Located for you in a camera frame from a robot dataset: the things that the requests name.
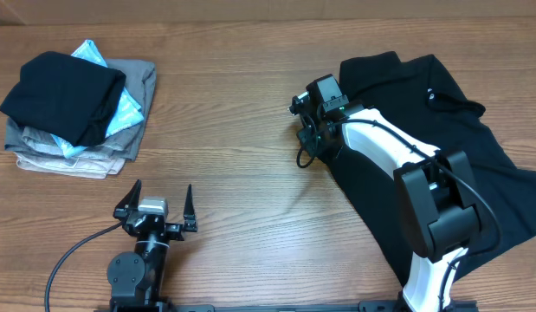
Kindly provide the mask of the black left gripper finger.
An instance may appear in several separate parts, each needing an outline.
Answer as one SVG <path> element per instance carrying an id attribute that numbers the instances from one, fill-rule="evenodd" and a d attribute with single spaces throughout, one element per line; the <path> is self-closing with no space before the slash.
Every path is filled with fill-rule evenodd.
<path id="1" fill-rule="evenodd" d="M 188 185 L 184 203 L 184 230 L 186 232 L 197 232 L 197 216 L 193 204 L 192 185 Z"/>
<path id="2" fill-rule="evenodd" d="M 114 218 L 128 218 L 128 216 L 136 211 L 139 205 L 139 197 L 141 192 L 142 182 L 137 179 L 132 189 L 123 197 L 113 210 Z"/>

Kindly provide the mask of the black t-shirt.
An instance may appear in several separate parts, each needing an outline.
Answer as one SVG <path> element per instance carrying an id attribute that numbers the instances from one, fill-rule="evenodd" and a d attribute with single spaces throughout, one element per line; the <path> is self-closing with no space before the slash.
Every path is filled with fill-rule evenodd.
<path id="1" fill-rule="evenodd" d="M 466 98 L 434 55 L 409 62 L 401 62 L 393 51 L 352 58 L 340 64 L 339 82 L 349 100 L 375 107 L 414 138 L 467 154 L 476 189 L 497 216 L 503 237 L 497 250 L 461 261 L 456 279 L 536 236 L 536 172 L 514 165 L 481 123 L 484 106 Z M 400 228 L 392 178 L 346 147 L 330 147 L 319 158 L 405 284 L 413 252 Z"/>

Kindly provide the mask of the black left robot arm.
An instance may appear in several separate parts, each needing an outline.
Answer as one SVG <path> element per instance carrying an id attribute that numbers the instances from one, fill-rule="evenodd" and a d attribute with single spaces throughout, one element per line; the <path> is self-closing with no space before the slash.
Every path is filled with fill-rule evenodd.
<path id="1" fill-rule="evenodd" d="M 192 187 L 187 187 L 181 224 L 167 221 L 166 198 L 140 197 L 138 180 L 113 210 L 121 228 L 136 239 L 133 251 L 122 252 L 107 267 L 112 311 L 174 311 L 160 295 L 170 242 L 183 241 L 186 232 L 198 230 Z"/>

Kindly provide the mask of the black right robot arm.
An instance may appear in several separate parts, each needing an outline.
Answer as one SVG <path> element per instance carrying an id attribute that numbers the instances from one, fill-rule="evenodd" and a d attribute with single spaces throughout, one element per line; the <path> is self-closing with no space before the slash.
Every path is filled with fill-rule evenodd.
<path id="1" fill-rule="evenodd" d="M 366 302 L 360 310 L 475 311 L 475 302 L 455 301 L 450 292 L 469 245 L 484 229 L 487 205 L 475 190 L 468 158 L 462 151 L 442 151 L 392 125 L 376 108 L 352 104 L 338 89 L 307 91 L 291 100 L 289 112 L 300 117 L 297 133 L 310 158 L 328 155 L 350 159 L 344 171 L 355 183 L 362 205 L 373 183 L 366 170 L 355 173 L 366 157 L 396 190 L 397 224 L 381 220 L 392 242 L 410 250 L 407 281 L 395 301 Z"/>

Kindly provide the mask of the folded beige garment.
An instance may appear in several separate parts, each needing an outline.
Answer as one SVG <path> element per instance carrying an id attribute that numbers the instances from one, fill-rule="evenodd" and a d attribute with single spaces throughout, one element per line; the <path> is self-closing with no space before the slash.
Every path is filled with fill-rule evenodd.
<path id="1" fill-rule="evenodd" d="M 27 171 L 55 173 L 88 179 L 105 179 L 117 175 L 126 163 L 122 158 L 111 159 L 65 159 L 53 155 L 16 153 L 16 165 Z"/>

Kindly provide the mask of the folded light blue garment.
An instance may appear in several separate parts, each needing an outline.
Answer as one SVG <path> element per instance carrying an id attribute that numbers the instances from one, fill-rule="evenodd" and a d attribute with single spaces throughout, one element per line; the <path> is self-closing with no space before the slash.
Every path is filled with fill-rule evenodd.
<path id="1" fill-rule="evenodd" d="M 131 144 L 137 136 L 139 126 L 145 121 L 142 105 L 130 94 L 128 90 L 128 83 L 130 82 L 130 76 L 126 68 L 123 65 L 126 64 L 120 59 L 106 59 L 102 56 L 99 49 L 95 45 L 94 41 L 85 40 L 72 54 L 71 56 L 80 58 L 91 63 L 101 65 L 105 68 L 117 69 L 126 75 L 126 85 L 121 91 L 118 106 L 116 111 L 107 126 L 106 140 L 97 146 L 74 146 L 67 140 L 55 135 L 50 134 L 49 138 L 60 148 L 62 155 L 66 158 L 73 158 L 75 156 L 82 156 L 83 152 L 93 152 L 104 149 L 111 149 L 113 151 L 124 151 Z"/>

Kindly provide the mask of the folded black garment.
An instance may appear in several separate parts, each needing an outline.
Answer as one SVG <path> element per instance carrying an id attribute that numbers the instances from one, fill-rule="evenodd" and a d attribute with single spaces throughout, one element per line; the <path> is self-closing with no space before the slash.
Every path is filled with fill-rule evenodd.
<path id="1" fill-rule="evenodd" d="M 96 146 L 106 138 L 125 83 L 117 69 L 48 51 L 21 66 L 0 111 L 73 146 Z"/>

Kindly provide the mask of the folded grey garment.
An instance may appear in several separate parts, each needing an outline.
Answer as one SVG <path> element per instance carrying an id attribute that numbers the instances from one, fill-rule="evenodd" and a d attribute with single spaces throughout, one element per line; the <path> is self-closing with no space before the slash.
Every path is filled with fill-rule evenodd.
<path id="1" fill-rule="evenodd" d="M 89 147 L 75 155 L 83 159 L 122 158 L 135 160 L 145 132 L 148 114 L 156 87 L 156 67 L 152 62 L 141 60 L 106 59 L 109 68 L 118 69 L 126 75 L 126 89 L 141 105 L 145 120 L 106 139 L 98 146 Z M 11 152 L 26 152 L 31 155 L 52 155 L 63 157 L 50 133 L 32 127 L 18 126 L 7 119 L 4 149 Z"/>

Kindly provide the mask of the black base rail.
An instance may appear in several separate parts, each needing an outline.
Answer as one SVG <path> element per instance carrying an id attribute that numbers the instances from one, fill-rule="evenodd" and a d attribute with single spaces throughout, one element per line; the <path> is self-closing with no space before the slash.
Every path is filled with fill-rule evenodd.
<path id="1" fill-rule="evenodd" d="M 398 300 L 362 301 L 356 304 L 316 304 L 279 306 L 215 307 L 213 305 L 173 305 L 159 307 L 114 307 L 96 312 L 154 311 L 154 312 L 411 312 L 406 303 Z"/>

